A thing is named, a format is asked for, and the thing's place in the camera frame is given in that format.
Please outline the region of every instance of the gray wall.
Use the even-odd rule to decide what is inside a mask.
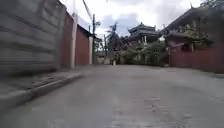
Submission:
[[[0,75],[59,68],[65,14],[58,0],[0,0]]]

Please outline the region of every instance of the street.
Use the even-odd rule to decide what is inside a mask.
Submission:
[[[97,66],[0,117],[0,128],[224,128],[224,79],[191,69]]]

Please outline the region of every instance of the red wall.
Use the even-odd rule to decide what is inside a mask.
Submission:
[[[181,47],[169,49],[170,64],[177,67],[191,67],[205,71],[215,71],[215,50],[213,48],[202,51],[184,52]]]
[[[64,37],[61,45],[61,67],[70,68],[71,64],[71,44],[72,44],[72,31],[73,31],[73,18],[66,13],[64,25]]]
[[[75,64],[87,65],[89,64],[89,33],[79,25],[76,34],[76,50],[75,50]]]

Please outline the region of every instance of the sky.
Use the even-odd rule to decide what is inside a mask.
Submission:
[[[91,24],[82,0],[60,0],[69,13],[77,12],[79,23],[88,29]],[[200,6],[201,0],[85,0],[96,20],[101,22],[97,34],[106,34],[110,25],[118,22],[119,35],[128,35],[128,29],[141,22],[162,29],[181,14],[193,7]]]

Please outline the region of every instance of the curb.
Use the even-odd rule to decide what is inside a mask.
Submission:
[[[82,77],[84,77],[84,75],[79,73],[76,75],[72,75],[66,79],[58,80],[31,90],[21,90],[14,93],[10,93],[6,96],[2,96],[0,97],[0,114],[6,110],[9,110],[10,108],[22,105],[26,102],[43,96],[55,89],[66,86],[69,83],[74,82]]]

